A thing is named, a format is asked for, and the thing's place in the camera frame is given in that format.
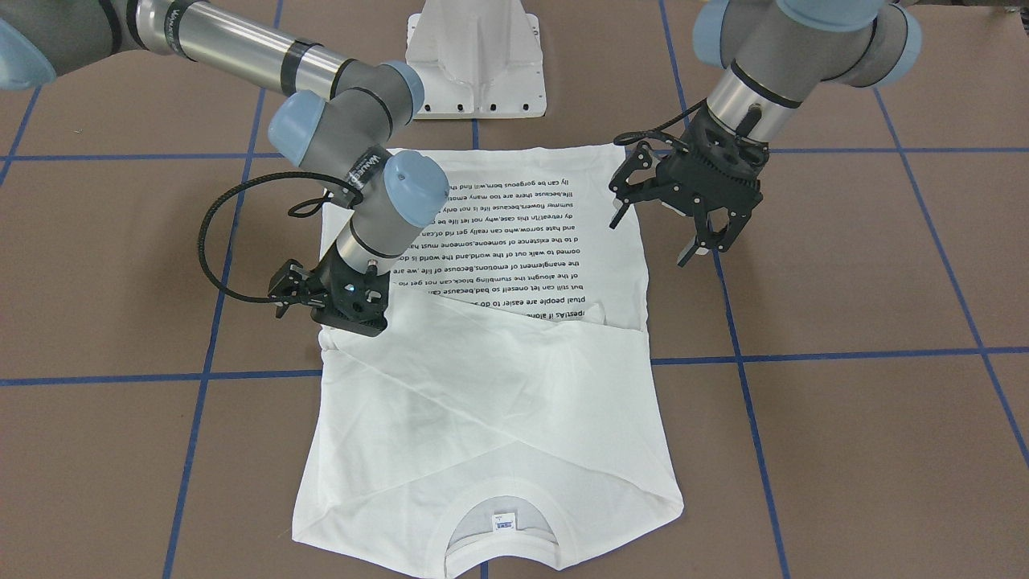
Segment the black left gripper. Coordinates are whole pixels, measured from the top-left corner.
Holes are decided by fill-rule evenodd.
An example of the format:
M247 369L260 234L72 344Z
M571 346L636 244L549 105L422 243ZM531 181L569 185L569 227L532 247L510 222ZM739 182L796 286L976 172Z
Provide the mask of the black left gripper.
M608 183L615 194L608 227L617 228L633 203L658 200L690 216L697 228L678 267L697 254L728 252L762 201L758 175L769 147L748 138L760 117L751 106L736 134L700 101L665 124L616 136L615 146L633 151Z

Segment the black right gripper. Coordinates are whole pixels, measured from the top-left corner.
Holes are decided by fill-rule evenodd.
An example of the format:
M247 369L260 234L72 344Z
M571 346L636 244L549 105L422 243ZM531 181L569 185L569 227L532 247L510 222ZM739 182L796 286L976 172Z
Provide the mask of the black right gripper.
M324 305L312 307L311 318L320 325L368 337L378 336L388 326L390 273L379 273L375 261L363 270L351 268L331 246L314 269L327 290Z

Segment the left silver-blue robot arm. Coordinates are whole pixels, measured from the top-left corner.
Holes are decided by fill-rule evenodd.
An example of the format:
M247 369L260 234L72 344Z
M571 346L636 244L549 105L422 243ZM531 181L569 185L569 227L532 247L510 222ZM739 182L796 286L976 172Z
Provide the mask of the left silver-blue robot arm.
M821 82L870 88L914 66L919 23L888 1L711 1L691 29L695 55L722 68L705 99L668 125L620 134L633 151L614 173L615 228L636 203L658 200L688 216L695 254L728 252L762 201L769 143Z

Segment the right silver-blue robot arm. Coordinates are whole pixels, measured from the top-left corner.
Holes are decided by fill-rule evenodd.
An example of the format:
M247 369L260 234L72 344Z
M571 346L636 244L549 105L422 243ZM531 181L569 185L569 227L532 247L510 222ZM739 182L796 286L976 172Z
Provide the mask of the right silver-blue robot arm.
M365 64L210 1L4 1L2 184L65 183L201 220L199 270L225 300L306 307L325 329L387 329L391 275L440 215L447 176L389 150L422 106L407 64ZM258 294L229 289L234 242L210 232L258 187L313 186L291 208L344 212L313 266L287 260Z

